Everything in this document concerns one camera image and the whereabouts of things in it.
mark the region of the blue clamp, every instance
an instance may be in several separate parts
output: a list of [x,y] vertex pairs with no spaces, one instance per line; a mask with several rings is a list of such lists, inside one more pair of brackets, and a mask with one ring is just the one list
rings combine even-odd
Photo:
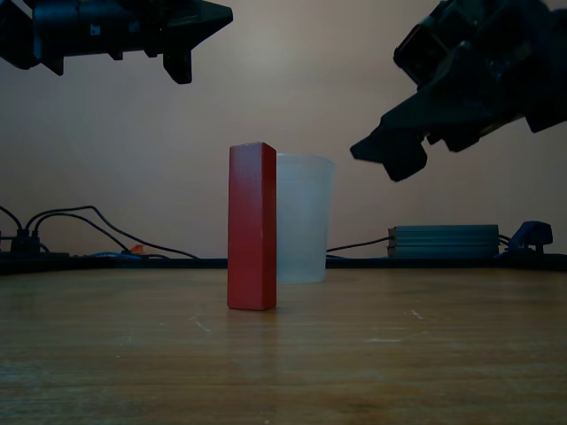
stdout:
[[553,243],[551,226],[541,221],[527,221],[510,239],[508,251],[531,251],[535,246],[538,254],[543,254],[543,245]]

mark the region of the wooden block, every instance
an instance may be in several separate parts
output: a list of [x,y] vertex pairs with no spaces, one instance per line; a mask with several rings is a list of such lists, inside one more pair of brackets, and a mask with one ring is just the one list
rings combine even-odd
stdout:
[[228,305],[276,306],[276,151],[265,143],[230,148]]

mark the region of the orange object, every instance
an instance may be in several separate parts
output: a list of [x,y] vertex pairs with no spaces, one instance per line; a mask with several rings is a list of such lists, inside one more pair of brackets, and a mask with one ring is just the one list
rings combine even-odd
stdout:
[[130,252],[136,255],[145,255],[144,246],[141,244],[132,246]]

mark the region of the black cable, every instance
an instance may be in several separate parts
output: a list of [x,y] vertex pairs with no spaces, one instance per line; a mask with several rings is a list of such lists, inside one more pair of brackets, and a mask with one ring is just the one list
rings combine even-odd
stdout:
[[378,239],[376,241],[365,242],[365,243],[356,243],[354,245],[347,245],[347,246],[339,246],[338,248],[331,248],[330,250],[327,250],[327,252],[350,250],[351,248],[358,248],[359,246],[373,245],[375,243],[381,243],[381,242],[389,241],[390,239],[391,239],[390,237],[383,237],[382,239]]
[[[16,236],[6,236],[6,237],[0,237],[0,241],[13,241],[14,239],[16,239]],[[30,243],[35,243],[37,245],[39,245],[40,248],[43,248],[43,250],[47,253],[50,252],[49,248],[47,246],[45,246],[43,243],[41,242],[37,242],[37,241],[29,241]]]
[[[120,233],[121,235],[123,235],[123,236],[125,236],[125,237],[129,237],[130,239],[132,239],[132,240],[134,240],[134,241],[136,241],[136,242],[142,243],[142,244],[147,245],[147,246],[151,246],[152,248],[155,248],[155,249],[157,249],[157,250],[162,250],[162,251],[167,251],[167,252],[173,252],[173,253],[176,253],[176,254],[181,254],[181,255],[184,255],[184,256],[186,256],[186,257],[190,257],[190,258],[192,258],[192,259],[199,259],[199,257],[197,257],[197,256],[195,256],[195,255],[193,255],[193,254],[189,254],[188,252],[179,251],[179,250],[173,250],[173,249],[171,249],[171,248],[166,248],[166,247],[164,247],[164,246],[156,245],[155,243],[145,242],[144,240],[142,240],[142,239],[140,239],[140,238],[138,238],[138,237],[132,236],[130,233],[126,233],[125,231],[120,230],[119,228],[115,227],[110,221],[108,221],[108,220],[106,219],[106,217],[105,217],[95,206],[93,206],[93,205],[77,206],[77,207],[75,207],[75,208],[60,208],[60,209],[57,209],[57,210],[49,210],[49,211],[40,212],[40,213],[36,214],[34,217],[32,217],[32,218],[27,222],[26,229],[29,230],[29,228],[30,228],[31,225],[33,224],[34,220],[35,220],[35,219],[38,219],[39,217],[42,217],[43,215],[52,214],[52,213],[69,213],[69,212],[71,212],[71,211],[82,211],[82,210],[92,210],[92,211],[94,211],[94,212],[97,214],[97,216],[100,217],[100,219],[106,224],[106,226],[108,226],[109,228],[111,228],[111,229],[114,230],[115,232],[118,232],[118,233]],[[37,224],[35,224],[35,229],[37,230],[38,227],[39,227],[39,222],[38,222]]]
[[121,241],[119,241],[118,239],[116,239],[114,236],[112,236],[110,233],[108,233],[106,230],[104,230],[103,228],[97,226],[95,223],[93,223],[92,221],[90,221],[89,219],[85,219],[84,217],[81,217],[80,215],[75,215],[75,214],[67,214],[64,212],[55,212],[53,214],[47,214],[44,215],[39,221],[37,221],[37,224],[35,224],[35,232],[39,231],[39,226],[40,224],[43,223],[44,220],[49,219],[50,217],[73,217],[74,219],[79,219],[84,221],[85,223],[90,224],[93,228],[95,228],[96,230],[98,230],[101,233],[104,233],[105,235],[107,235],[108,237],[110,237],[115,243],[117,243],[122,250],[124,251],[129,251],[128,247],[122,243]]
[[40,248],[43,248],[43,250],[49,254],[50,250],[47,248],[47,246],[45,246],[41,242],[38,242],[37,244],[39,245]]
[[0,211],[3,211],[7,215],[9,215],[10,218],[16,222],[16,225],[18,226],[18,230],[22,230],[22,226],[21,226],[21,223],[18,220],[18,217],[16,217],[14,214],[12,214],[10,211],[8,211],[7,208],[4,208],[3,206],[0,206]]

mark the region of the plastic cup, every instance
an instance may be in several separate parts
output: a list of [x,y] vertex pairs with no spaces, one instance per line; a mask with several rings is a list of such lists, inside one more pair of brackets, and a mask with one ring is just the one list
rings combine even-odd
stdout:
[[315,155],[277,155],[277,280],[325,280],[335,164]]

